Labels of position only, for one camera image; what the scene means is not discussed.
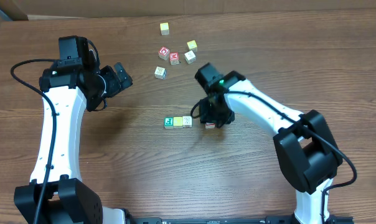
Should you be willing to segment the red block letter I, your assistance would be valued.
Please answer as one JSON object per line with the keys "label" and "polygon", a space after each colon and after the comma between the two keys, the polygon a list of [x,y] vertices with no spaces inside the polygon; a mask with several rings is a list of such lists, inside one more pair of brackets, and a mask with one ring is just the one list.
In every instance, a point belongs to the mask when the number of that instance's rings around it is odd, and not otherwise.
{"label": "red block letter I", "polygon": [[215,124],[214,123],[205,123],[205,128],[206,129],[213,129],[213,128],[215,128]]}

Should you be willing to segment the white block green side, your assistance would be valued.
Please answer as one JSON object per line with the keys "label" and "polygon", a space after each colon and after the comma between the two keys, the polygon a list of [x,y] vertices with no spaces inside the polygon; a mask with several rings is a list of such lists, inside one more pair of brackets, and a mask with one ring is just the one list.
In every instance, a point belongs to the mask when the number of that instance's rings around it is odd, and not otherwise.
{"label": "white block green side", "polygon": [[182,125],[184,128],[191,128],[192,127],[192,117],[191,116],[183,116],[182,117]]}

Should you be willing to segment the white block with blue side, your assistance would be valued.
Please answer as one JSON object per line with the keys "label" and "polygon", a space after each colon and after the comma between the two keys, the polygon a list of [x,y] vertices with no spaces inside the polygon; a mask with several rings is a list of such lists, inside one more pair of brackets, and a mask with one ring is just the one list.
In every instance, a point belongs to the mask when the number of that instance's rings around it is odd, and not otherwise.
{"label": "white block with blue side", "polygon": [[166,78],[166,75],[167,75],[167,71],[166,71],[165,68],[163,68],[163,67],[156,67],[156,69],[154,71],[154,76],[156,78],[164,80]]}

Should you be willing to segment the yellow block letter B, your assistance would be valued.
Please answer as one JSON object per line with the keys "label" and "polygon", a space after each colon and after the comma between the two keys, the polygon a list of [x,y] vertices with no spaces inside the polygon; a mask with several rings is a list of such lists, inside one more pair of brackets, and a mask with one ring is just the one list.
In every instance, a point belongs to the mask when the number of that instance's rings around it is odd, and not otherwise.
{"label": "yellow block letter B", "polygon": [[174,129],[183,128],[183,117],[182,116],[173,117],[173,127],[174,127]]}

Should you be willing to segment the green letter block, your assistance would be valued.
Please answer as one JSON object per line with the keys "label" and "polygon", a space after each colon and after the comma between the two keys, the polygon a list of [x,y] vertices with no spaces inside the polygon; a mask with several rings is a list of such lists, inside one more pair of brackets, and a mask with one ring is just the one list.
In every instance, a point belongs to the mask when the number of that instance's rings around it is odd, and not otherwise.
{"label": "green letter block", "polygon": [[164,118],[164,128],[165,129],[173,129],[174,128],[174,119],[173,119],[173,117],[165,117]]}

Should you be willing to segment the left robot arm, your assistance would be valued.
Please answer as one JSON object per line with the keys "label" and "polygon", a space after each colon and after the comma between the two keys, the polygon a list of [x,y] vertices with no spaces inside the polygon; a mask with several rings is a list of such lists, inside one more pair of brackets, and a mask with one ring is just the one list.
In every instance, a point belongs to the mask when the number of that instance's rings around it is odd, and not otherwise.
{"label": "left robot arm", "polygon": [[82,181],[80,131],[84,112],[107,107],[107,98],[133,84],[122,64],[100,66],[92,41],[76,35],[59,38],[58,59],[51,59],[39,87],[44,120],[37,162],[28,185],[16,187],[14,203],[27,223],[119,223],[128,214],[103,206]]}

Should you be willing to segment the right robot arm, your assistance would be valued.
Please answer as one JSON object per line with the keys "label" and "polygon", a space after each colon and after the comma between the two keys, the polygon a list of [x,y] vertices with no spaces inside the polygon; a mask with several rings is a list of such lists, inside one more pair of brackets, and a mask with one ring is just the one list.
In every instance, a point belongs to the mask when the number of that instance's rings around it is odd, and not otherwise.
{"label": "right robot arm", "polygon": [[222,75],[207,63],[195,79],[206,93],[194,108],[203,124],[221,128],[246,116],[272,138],[280,169],[296,190],[291,223],[338,223],[327,209],[329,188],[343,158],[323,115],[284,106],[236,71]]}

